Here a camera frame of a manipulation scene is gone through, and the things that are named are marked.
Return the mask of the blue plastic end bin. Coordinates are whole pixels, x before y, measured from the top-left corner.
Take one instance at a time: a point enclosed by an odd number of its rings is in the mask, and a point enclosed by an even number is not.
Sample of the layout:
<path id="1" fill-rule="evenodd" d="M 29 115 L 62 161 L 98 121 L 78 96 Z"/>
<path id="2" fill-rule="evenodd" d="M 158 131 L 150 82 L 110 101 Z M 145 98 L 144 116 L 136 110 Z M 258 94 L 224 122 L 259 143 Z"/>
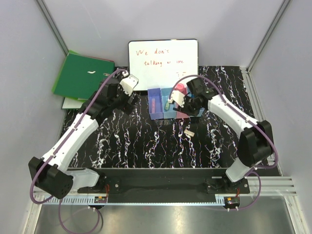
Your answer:
<path id="1" fill-rule="evenodd" d="M 203 112 L 204 112 L 204 108 L 196 109 L 196 110 L 191 111 L 188 114 L 188 116 L 190 116 L 190 117 L 201 117 Z"/>

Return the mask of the pink cartoon crayon tube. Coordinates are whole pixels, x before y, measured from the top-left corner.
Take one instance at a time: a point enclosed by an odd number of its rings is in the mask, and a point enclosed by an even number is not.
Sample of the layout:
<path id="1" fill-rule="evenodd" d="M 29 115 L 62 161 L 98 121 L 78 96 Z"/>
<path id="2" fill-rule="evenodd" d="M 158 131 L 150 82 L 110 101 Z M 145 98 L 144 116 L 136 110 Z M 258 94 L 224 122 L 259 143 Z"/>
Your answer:
<path id="1" fill-rule="evenodd" d="M 175 90 L 180 91 L 185 95 L 188 93 L 187 87 L 183 83 L 178 83 L 175 87 Z"/>

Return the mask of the light blue plastic bin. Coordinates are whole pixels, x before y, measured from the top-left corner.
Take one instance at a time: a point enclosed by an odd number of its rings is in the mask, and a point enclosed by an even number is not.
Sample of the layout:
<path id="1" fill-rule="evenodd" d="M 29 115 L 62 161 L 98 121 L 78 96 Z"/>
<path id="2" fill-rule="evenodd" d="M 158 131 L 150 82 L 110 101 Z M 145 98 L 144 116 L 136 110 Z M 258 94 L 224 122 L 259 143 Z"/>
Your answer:
<path id="1" fill-rule="evenodd" d="M 173 109 L 175 107 L 175 105 L 168 103 L 168 98 L 169 98 L 170 92 L 171 92 L 171 88 L 161 89 L 162 109 L 163 109 L 163 118 L 164 119 L 175 119 L 176 118 L 176 111 Z"/>

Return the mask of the green correction tape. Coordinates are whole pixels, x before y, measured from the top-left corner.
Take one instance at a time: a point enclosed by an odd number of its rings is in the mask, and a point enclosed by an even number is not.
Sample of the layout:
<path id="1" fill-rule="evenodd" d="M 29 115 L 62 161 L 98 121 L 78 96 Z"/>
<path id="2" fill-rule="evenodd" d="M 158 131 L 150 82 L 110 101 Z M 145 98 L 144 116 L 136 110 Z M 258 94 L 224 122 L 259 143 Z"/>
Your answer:
<path id="1" fill-rule="evenodd" d="M 164 110 L 169 111 L 169 109 L 170 109 L 170 103 L 167 101 L 165 104 Z"/>

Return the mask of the white small eraser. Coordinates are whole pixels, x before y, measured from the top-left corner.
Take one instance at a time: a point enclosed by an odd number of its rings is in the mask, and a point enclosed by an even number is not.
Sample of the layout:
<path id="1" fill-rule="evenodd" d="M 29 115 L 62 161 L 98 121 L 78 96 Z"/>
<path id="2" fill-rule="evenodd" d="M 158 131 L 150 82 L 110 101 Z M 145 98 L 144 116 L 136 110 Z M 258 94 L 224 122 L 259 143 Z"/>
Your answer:
<path id="1" fill-rule="evenodd" d="M 191 132 L 191 131 L 189 131 L 189 130 L 185 130 L 185 131 L 184 131 L 184 134 L 186 134 L 186 135 L 188 135 L 188 136 L 190 136 L 190 137 L 193 137 L 193 136 L 195 135 L 193 132 Z"/>

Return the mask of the lilac eraser stick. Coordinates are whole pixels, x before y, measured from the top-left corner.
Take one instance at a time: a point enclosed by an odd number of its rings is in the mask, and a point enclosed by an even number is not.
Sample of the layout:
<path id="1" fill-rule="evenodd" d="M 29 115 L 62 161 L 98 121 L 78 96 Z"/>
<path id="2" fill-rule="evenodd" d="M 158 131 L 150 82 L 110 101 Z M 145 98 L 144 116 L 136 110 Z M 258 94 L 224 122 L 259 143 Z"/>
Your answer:
<path id="1" fill-rule="evenodd" d="M 151 113 L 155 113 L 156 112 L 156 99 L 152 98 L 151 101 Z"/>

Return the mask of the purple plastic bin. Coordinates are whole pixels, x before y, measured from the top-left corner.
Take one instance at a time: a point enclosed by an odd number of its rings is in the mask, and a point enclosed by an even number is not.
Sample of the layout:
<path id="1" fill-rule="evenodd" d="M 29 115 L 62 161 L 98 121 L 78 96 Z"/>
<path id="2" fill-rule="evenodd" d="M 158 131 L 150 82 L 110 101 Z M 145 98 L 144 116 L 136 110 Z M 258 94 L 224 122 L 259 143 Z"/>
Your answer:
<path id="1" fill-rule="evenodd" d="M 156 112 L 155 113 L 151 113 L 152 98 L 156 99 Z M 151 120 L 163 119 L 162 97 L 161 97 L 160 88 L 148 89 L 148 105 L 149 105 L 149 114 L 150 114 Z"/>

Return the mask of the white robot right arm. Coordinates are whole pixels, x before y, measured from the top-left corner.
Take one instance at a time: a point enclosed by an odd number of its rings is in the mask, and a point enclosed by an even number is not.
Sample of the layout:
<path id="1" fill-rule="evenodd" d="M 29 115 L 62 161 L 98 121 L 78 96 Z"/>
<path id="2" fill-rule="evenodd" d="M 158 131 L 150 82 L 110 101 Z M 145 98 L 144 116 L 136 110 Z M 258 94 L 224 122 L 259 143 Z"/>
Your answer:
<path id="1" fill-rule="evenodd" d="M 233 193 L 239 187 L 238 182 L 274 153 L 272 126 L 268 121 L 258 121 L 234 106 L 209 79 L 199 75 L 190 75 L 188 78 L 190 95 L 173 89 L 168 101 L 177 104 L 176 111 L 189 116 L 197 116 L 203 108 L 217 115 L 234 130 L 239 139 L 237 158 L 221 181 L 223 191 Z"/>

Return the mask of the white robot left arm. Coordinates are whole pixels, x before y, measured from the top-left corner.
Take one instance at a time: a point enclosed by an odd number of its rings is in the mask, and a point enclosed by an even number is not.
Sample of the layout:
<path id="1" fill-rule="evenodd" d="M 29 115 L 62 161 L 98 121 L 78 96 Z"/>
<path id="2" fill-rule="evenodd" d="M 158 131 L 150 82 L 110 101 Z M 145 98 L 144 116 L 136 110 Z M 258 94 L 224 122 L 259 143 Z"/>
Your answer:
<path id="1" fill-rule="evenodd" d="M 108 118 L 115 109 L 130 114 L 138 97 L 132 92 L 138 84 L 134 77 L 104 83 L 82 105 L 74 122 L 59 141 L 41 158 L 33 157 L 29 163 L 32 178 L 30 198 L 34 188 L 40 188 L 58 199 L 71 190 L 90 189 L 100 193 L 105 189 L 105 173 L 85 168 L 69 171 L 68 167 L 86 139 Z"/>

